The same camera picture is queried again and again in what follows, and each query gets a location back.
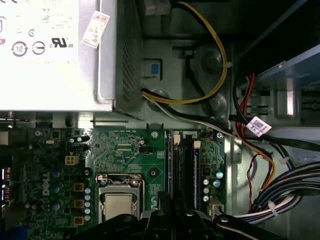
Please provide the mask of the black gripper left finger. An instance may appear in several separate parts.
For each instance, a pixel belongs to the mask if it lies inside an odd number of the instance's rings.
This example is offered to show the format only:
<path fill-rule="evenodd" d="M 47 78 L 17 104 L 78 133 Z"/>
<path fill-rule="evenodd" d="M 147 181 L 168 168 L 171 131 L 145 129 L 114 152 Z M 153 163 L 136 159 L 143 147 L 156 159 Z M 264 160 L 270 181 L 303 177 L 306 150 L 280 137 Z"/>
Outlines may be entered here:
<path fill-rule="evenodd" d="M 70 237 L 71 240 L 170 240 L 171 196 L 166 191 L 157 194 L 159 209 L 144 211 L 140 219 L 127 213 L 117 215 L 90 229 Z"/>

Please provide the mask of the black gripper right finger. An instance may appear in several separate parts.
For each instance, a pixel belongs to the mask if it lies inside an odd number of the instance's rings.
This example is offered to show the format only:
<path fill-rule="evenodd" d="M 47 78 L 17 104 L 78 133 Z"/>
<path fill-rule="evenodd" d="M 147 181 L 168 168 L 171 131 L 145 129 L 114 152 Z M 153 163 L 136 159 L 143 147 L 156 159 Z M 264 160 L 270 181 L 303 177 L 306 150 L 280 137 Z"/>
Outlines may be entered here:
<path fill-rule="evenodd" d="M 173 202 L 176 233 L 183 240 L 281 240 L 282 237 L 227 214 L 213 220 L 202 217 L 201 211 L 188 209 L 181 191 L 175 191 Z"/>

